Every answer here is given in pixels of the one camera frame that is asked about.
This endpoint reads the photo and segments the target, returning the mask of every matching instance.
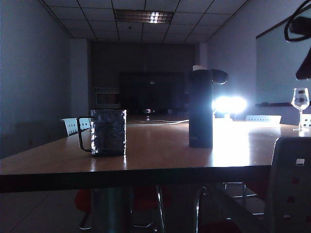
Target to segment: fluorescent light panel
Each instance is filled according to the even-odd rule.
[[[118,22],[170,23],[174,12],[115,10]]]

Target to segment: ceiling tile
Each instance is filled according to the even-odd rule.
[[[178,0],[146,0],[146,10],[175,11]]]
[[[203,14],[200,13],[180,13],[174,14],[172,23],[173,24],[192,24],[195,25]]]
[[[149,43],[160,43],[163,42],[165,33],[144,33],[142,34],[142,41]]]
[[[80,8],[50,7],[50,9],[58,17],[58,19],[75,19],[75,20],[86,19]]]
[[[199,25],[222,25],[231,15],[222,14],[204,14]]]
[[[76,0],[44,0],[48,6],[79,7]]]
[[[218,28],[219,28],[219,26],[213,26],[213,25],[196,25],[195,28],[193,29],[192,33],[211,35]]]
[[[67,29],[77,29],[77,30],[90,30],[89,24],[86,20],[61,20],[62,24]]]
[[[120,41],[123,42],[140,42],[141,40],[141,33],[126,33],[126,32],[119,32]]]
[[[215,0],[207,13],[223,13],[233,14],[235,13],[246,0]]]
[[[98,39],[118,40],[117,32],[94,31]]]
[[[194,25],[171,24],[168,33],[189,34]]]
[[[88,20],[114,21],[115,16],[112,9],[83,8]]]
[[[144,23],[144,32],[147,33],[166,33],[169,27],[166,23]]]
[[[112,0],[114,9],[144,10],[145,0]]]
[[[186,39],[187,34],[166,34],[164,42],[165,43],[183,43]]]
[[[190,34],[186,39],[186,43],[200,43],[206,42],[209,35]]]
[[[89,21],[93,30],[116,32],[117,26],[115,22],[108,21]]]
[[[81,7],[112,9],[111,0],[78,0]]]
[[[117,24],[119,32],[140,33],[142,31],[142,23],[117,22]]]
[[[193,0],[180,0],[176,11],[205,13],[212,2],[212,0],[195,0],[195,2]]]
[[[95,39],[91,30],[70,30],[70,33],[74,38]]]

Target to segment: black screen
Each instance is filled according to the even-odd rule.
[[[141,113],[153,109],[158,113],[185,108],[183,73],[120,74],[121,108]]]

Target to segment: wooden table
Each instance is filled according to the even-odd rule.
[[[124,233],[122,186],[260,180],[276,139],[299,136],[294,127],[216,120],[213,149],[200,149],[189,147],[187,123],[132,126],[119,157],[92,157],[73,135],[2,159],[0,192],[92,188],[93,232]],[[89,131],[83,137],[88,141]]]

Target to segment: red chair seat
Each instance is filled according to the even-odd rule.
[[[268,180],[260,182],[246,182],[246,186],[254,193],[258,194],[258,197],[262,200],[266,200],[268,192]]]
[[[242,233],[234,222],[209,223],[199,230],[201,233]]]
[[[171,204],[171,196],[166,187],[162,187],[163,205]],[[80,189],[75,197],[76,208],[82,212],[91,212],[91,190]],[[150,210],[157,207],[155,186],[134,187],[134,210]]]

